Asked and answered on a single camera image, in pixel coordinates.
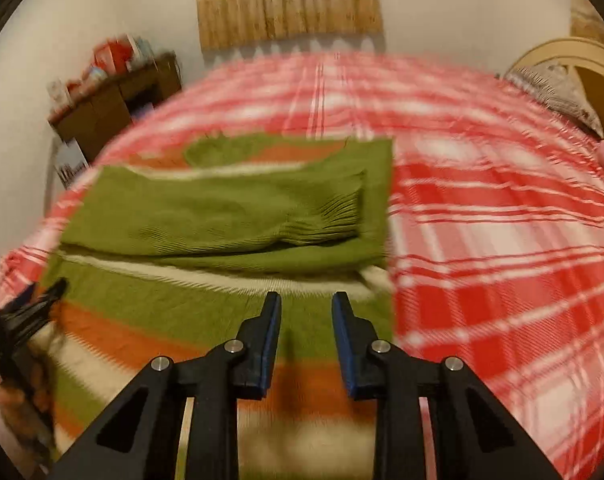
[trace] screw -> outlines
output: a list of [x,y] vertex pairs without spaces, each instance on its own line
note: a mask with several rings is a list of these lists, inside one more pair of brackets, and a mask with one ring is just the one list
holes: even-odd
[[464,361],[459,357],[447,357],[447,360],[444,361],[444,365],[452,372],[457,372],[464,368]]
[[168,357],[160,356],[156,357],[150,362],[150,368],[156,372],[161,372],[171,365],[171,360]]
[[377,354],[386,354],[390,349],[391,344],[389,341],[384,341],[383,339],[378,339],[371,343],[371,350]]
[[244,348],[244,343],[239,339],[231,339],[224,343],[224,350],[229,352],[229,354],[237,354],[237,352],[241,352]]

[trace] triangular cutout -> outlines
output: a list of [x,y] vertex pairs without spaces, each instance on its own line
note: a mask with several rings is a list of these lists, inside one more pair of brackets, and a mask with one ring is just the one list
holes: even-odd
[[511,432],[495,416],[484,399],[475,391],[466,390],[466,402],[476,428],[477,440],[483,453],[515,445]]
[[139,426],[147,397],[147,388],[137,390],[99,432],[97,437],[98,446],[128,453],[133,447],[135,433],[137,432],[137,426]]

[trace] wall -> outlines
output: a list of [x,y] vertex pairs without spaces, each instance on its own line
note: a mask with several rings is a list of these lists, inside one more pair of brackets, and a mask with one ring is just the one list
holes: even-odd
[[229,59],[327,48],[429,55],[501,72],[529,48],[566,36],[571,8],[570,0],[381,0],[381,38],[300,38],[203,55],[195,0],[126,1],[133,31],[175,49],[185,81]]
[[120,0],[24,0],[0,34],[0,254],[37,225],[53,132],[46,84],[126,30]]

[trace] bedspread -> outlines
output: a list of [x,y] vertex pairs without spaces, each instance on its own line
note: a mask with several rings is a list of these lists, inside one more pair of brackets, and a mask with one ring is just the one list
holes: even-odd
[[564,478],[589,477],[604,457],[604,170],[594,140],[486,74],[368,54],[215,70],[109,143],[0,260],[0,304],[39,279],[100,166],[214,130],[393,136],[395,343],[459,355]]

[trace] plaid bedsheet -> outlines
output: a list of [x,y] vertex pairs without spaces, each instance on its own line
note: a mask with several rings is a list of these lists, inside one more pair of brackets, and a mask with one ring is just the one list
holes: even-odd
[[18,250],[0,305],[38,280],[98,167],[212,130],[395,137],[395,343],[457,354],[566,479],[604,457],[604,170],[595,142],[510,84],[409,57],[224,66],[114,139]]

